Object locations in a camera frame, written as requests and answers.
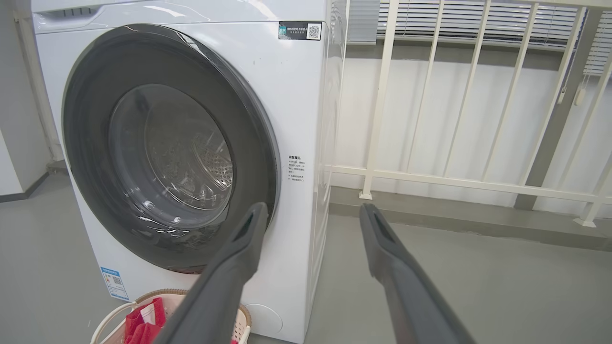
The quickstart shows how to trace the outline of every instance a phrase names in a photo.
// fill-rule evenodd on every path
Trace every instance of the washing machine drum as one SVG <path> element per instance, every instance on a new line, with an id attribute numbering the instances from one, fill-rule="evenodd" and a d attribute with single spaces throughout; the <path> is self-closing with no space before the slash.
<path id="1" fill-rule="evenodd" d="M 278 149 L 264 108 L 180 32 L 134 24 L 100 36 L 70 76 L 63 126 L 91 211 L 155 265 L 199 273 L 253 203 L 274 211 Z"/>

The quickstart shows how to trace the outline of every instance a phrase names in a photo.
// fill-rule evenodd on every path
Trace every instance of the washing machine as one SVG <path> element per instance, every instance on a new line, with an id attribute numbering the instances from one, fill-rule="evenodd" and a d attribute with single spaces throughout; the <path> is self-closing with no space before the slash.
<path id="1" fill-rule="evenodd" d="M 269 223 L 241 302 L 254 333 L 302 343 L 325 243 L 346 4 L 33 0 L 32 19 L 111 296 L 190 288 L 263 201 Z"/>

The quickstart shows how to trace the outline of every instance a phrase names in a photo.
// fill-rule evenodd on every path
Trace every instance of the wicker basket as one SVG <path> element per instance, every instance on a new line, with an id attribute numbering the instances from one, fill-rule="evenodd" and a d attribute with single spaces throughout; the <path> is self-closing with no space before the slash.
<path id="1" fill-rule="evenodd" d="M 153 301 L 154 298 L 160 297 L 163 300 L 163 308 L 166 311 L 166 318 L 169 318 L 174 314 L 176 308 L 181 304 L 187 290 L 180 289 L 162 289 L 151 291 L 148 294 L 142 295 L 134 302 L 120 305 L 110 312 L 106 318 L 98 325 L 95 329 L 94 335 L 91 337 L 91 344 L 123 344 L 125 334 L 125 319 L 119 324 L 104 340 L 98 342 L 100 334 L 104 330 L 104 327 L 113 319 L 117 314 L 123 310 L 131 308 L 132 310 L 138 308 L 140 305 L 148 304 Z M 243 305 L 238 308 L 236 315 L 236 323 L 234 324 L 234 332 L 232 333 L 232 340 L 237 341 L 239 344 L 246 344 L 248 335 L 251 333 L 251 315 Z"/>

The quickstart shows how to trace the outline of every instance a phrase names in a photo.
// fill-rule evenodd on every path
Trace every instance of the red towel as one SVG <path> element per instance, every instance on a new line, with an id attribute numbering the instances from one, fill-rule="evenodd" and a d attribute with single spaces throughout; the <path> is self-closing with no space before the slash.
<path id="1" fill-rule="evenodd" d="M 147 316 L 147 321 L 143 318 L 142 310 L 153 305 L 154 317 Z M 155 336 L 166 323 L 166 313 L 163 310 L 162 298 L 153 299 L 150 304 L 142 305 L 125 317 L 125 344 L 151 344 Z"/>

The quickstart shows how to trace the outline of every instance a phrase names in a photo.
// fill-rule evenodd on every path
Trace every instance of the black label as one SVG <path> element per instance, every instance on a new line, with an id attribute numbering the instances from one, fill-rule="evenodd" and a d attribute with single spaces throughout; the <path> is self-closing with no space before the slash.
<path id="1" fill-rule="evenodd" d="M 278 39 L 321 40 L 320 21 L 279 21 Z"/>

